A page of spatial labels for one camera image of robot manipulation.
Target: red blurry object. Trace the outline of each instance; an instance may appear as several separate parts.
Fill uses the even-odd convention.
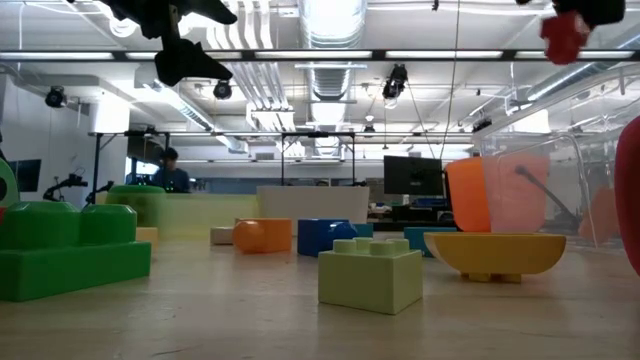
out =
[[[575,10],[543,20],[540,31],[540,37],[547,43],[545,54],[556,65],[568,65],[576,61],[590,34],[589,25]]]
[[[620,235],[629,261],[640,275],[640,117],[624,128],[618,140],[615,168],[616,208]]]

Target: green object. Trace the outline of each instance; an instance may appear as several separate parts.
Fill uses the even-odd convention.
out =
[[[16,203],[4,213],[0,249],[76,246],[79,229],[80,212],[69,203]]]
[[[0,159],[0,208],[9,207],[20,201],[20,191],[16,177],[9,164]]]
[[[318,264],[321,303],[395,315],[422,298],[422,254],[405,239],[335,240]]]
[[[140,227],[159,227],[165,196],[164,189],[157,186],[121,185],[109,190],[106,203],[131,206]]]
[[[151,244],[0,251],[0,300],[25,301],[148,276]]]
[[[91,205],[80,217],[80,244],[106,245],[136,241],[136,212],[127,205]]]

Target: light green toy block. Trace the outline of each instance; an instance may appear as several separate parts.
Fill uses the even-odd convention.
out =
[[[318,261],[321,303],[395,315],[422,298],[422,253],[408,240],[335,240]]]

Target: ceiling light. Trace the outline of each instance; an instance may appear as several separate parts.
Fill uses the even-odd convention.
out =
[[[242,53],[239,51],[205,51],[205,54],[216,60],[242,59]]]
[[[367,136],[367,137],[404,137],[404,136],[413,136],[413,135],[414,133],[410,133],[410,132],[395,132],[395,133],[357,132],[356,133],[356,136]]]
[[[157,52],[128,52],[125,53],[131,60],[153,60]]]
[[[281,136],[278,132],[225,132],[226,136],[245,136],[245,137],[261,137],[261,136]]]
[[[599,51],[582,50],[578,54],[579,59],[628,59],[634,54],[633,51]]]
[[[0,60],[113,60],[110,52],[0,52]]]
[[[486,50],[432,50],[432,51],[387,51],[387,59],[416,59],[416,58],[434,58],[434,59],[468,59],[483,58],[496,59],[502,56],[502,51],[486,51]]]
[[[171,134],[171,136],[181,136],[181,137],[206,137],[206,136],[211,136],[211,133],[208,133],[208,132],[186,132],[186,131],[181,131],[181,132],[172,132],[170,134]]]
[[[314,70],[314,69],[366,69],[367,64],[295,64],[296,69]]]
[[[384,107],[389,110],[393,110],[398,106],[398,98],[395,99],[385,99]]]
[[[518,51],[516,59],[546,59],[544,51]]]
[[[307,50],[307,51],[256,51],[258,59],[368,59],[371,51],[360,50]]]

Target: ceiling duct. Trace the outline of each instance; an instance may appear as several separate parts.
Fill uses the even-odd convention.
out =
[[[305,48],[353,49],[360,46],[367,0],[298,0],[298,7]],[[308,72],[311,100],[321,101],[311,104],[313,119],[332,126],[333,131],[344,119],[346,105],[336,101],[343,100],[349,91],[352,71],[311,69]],[[322,149],[321,153],[331,154],[337,150]]]

